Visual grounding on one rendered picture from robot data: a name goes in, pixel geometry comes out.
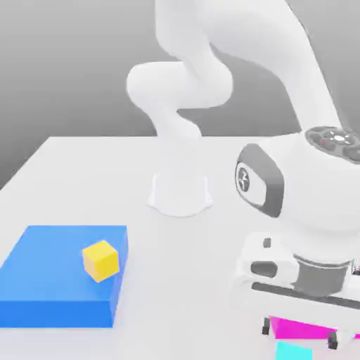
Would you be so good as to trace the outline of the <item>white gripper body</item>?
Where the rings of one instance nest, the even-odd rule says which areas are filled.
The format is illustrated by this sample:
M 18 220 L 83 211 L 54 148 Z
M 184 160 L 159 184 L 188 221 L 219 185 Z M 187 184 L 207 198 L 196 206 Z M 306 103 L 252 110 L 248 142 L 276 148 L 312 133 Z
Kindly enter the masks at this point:
M 320 298 L 237 276 L 231 281 L 230 301 L 262 316 L 360 333 L 360 276 L 351 276 L 338 294 Z

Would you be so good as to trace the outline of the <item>small cyan cube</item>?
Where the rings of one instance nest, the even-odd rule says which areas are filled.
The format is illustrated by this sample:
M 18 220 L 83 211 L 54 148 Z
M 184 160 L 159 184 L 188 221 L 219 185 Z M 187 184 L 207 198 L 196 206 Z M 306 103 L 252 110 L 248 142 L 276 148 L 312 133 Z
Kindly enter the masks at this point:
M 292 345 L 287 342 L 276 343 L 275 360 L 312 360 L 312 349 Z

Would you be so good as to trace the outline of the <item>small yellow cube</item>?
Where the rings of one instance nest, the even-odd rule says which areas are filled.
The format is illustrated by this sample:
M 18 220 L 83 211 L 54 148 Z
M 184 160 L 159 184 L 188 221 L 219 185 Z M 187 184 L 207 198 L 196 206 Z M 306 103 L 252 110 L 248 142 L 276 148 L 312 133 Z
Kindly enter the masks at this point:
M 120 271 L 118 252 L 106 240 L 101 240 L 82 250 L 85 272 L 100 283 Z

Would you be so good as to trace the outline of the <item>large magenta box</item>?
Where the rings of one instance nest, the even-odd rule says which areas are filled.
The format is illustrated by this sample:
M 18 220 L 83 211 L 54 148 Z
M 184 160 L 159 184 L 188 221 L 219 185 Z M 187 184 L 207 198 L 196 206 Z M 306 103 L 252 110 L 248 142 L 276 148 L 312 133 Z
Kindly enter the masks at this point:
M 278 340 L 320 340 L 327 339 L 328 334 L 336 329 L 311 325 L 297 321 L 270 316 L 271 329 Z

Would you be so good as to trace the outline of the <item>large blue box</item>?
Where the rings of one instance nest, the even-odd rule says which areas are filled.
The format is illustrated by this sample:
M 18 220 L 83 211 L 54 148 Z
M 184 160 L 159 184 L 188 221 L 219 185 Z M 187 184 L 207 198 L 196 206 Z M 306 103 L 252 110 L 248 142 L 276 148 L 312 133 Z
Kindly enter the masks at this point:
M 100 240 L 120 271 L 97 283 L 82 250 Z M 28 226 L 0 266 L 0 328 L 111 328 L 127 257 L 123 225 Z

